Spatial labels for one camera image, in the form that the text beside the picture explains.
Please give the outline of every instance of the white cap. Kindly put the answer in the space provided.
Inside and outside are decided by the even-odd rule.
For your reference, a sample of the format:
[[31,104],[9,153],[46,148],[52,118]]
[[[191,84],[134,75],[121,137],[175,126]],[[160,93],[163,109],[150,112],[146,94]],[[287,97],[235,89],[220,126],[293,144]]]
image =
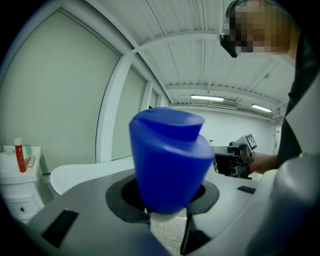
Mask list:
[[14,145],[16,145],[16,146],[22,145],[22,140],[20,138],[15,138],[14,139]]

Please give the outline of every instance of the black shirt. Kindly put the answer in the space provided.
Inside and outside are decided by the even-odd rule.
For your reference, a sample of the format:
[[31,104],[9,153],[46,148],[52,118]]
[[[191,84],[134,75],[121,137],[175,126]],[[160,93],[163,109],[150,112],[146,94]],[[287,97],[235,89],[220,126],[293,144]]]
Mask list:
[[[294,81],[289,93],[289,102],[285,115],[295,107],[314,81],[320,65],[307,39],[300,36],[296,51]],[[281,140],[275,168],[285,161],[299,156],[301,148],[286,119],[281,128]]]

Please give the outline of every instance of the red bottle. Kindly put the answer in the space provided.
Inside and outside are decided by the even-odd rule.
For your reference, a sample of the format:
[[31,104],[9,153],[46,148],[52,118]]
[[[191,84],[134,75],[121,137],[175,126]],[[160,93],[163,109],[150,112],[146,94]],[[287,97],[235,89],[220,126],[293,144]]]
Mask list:
[[18,162],[20,173],[24,173],[26,169],[25,159],[24,159],[24,153],[22,151],[22,140],[20,138],[16,138],[14,140],[15,145],[15,155],[16,160]]

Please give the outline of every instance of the blue plastic cover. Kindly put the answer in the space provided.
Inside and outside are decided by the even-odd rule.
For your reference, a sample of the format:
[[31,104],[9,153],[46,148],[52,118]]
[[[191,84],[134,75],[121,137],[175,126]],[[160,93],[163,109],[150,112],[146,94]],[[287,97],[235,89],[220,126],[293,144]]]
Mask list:
[[215,154],[199,135],[205,120],[169,107],[138,113],[129,124],[140,195],[150,211],[173,214],[188,205]]

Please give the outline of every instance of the hand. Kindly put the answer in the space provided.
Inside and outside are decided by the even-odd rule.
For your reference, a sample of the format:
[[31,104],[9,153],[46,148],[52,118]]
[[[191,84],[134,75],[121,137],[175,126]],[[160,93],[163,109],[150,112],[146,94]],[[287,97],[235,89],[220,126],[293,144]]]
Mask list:
[[249,164],[250,174],[256,172],[264,174],[266,171],[276,167],[277,156],[254,152],[252,154],[252,163]]

